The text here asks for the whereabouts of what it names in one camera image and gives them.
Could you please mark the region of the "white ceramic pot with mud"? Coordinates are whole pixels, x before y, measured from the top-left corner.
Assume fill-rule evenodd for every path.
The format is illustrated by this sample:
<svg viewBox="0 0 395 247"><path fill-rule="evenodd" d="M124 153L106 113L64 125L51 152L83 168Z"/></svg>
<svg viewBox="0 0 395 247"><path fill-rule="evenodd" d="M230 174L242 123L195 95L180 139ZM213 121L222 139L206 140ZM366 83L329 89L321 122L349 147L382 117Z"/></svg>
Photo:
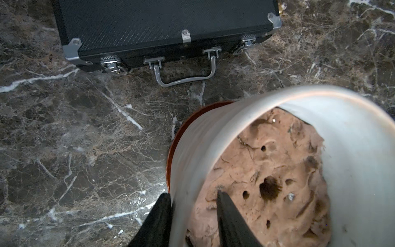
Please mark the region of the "white ceramic pot with mud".
<svg viewBox="0 0 395 247"><path fill-rule="evenodd" d="M265 247L392 247L395 122L353 91L297 86L213 104L169 153L169 244L219 247L234 205Z"/></svg>

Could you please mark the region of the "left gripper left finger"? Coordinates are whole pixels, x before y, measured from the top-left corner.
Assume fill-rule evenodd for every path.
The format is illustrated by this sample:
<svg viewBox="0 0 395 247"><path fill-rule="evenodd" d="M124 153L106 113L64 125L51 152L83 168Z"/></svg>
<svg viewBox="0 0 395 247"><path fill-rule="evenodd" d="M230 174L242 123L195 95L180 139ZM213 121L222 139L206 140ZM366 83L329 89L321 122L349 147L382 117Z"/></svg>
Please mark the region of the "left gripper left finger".
<svg viewBox="0 0 395 247"><path fill-rule="evenodd" d="M168 247L171 225L171 196L163 193L127 247Z"/></svg>

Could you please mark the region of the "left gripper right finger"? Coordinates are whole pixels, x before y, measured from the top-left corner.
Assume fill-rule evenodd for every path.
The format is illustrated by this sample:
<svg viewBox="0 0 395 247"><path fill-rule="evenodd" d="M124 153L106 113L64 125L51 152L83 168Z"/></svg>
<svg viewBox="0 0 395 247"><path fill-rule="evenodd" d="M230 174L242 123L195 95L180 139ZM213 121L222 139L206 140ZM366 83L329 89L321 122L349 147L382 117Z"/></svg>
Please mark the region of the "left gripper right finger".
<svg viewBox="0 0 395 247"><path fill-rule="evenodd" d="M217 220L221 247L263 247L230 196L221 190L217 193Z"/></svg>

